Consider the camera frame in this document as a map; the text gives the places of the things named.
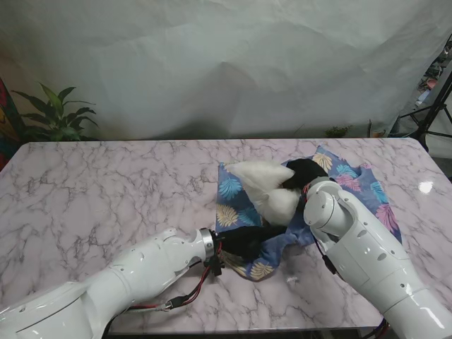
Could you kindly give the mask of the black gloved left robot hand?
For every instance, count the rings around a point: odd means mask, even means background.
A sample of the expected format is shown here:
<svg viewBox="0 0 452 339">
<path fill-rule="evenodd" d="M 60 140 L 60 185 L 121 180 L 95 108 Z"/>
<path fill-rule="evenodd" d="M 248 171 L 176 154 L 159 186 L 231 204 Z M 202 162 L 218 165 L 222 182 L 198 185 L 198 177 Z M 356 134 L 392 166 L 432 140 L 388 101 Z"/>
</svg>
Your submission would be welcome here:
<svg viewBox="0 0 452 339">
<path fill-rule="evenodd" d="M 285 226 L 243 226 L 233 230 L 215 233 L 214 244 L 229 254 L 238 256 L 245 261 L 256 260 L 262 248 L 262 243 L 286 232 Z"/>
</svg>

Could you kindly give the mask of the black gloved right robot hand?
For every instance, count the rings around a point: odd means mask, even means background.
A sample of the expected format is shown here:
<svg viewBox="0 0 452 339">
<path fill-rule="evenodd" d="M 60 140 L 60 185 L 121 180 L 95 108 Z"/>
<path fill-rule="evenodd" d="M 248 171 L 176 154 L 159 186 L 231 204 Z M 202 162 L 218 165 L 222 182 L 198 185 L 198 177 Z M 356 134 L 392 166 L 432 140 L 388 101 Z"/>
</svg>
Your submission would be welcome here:
<svg viewBox="0 0 452 339">
<path fill-rule="evenodd" d="M 294 174 L 282 183 L 284 189 L 303 189 L 318 178 L 329 180 L 328 173 L 312 159 L 291 160 L 286 167 L 291 169 Z"/>
</svg>

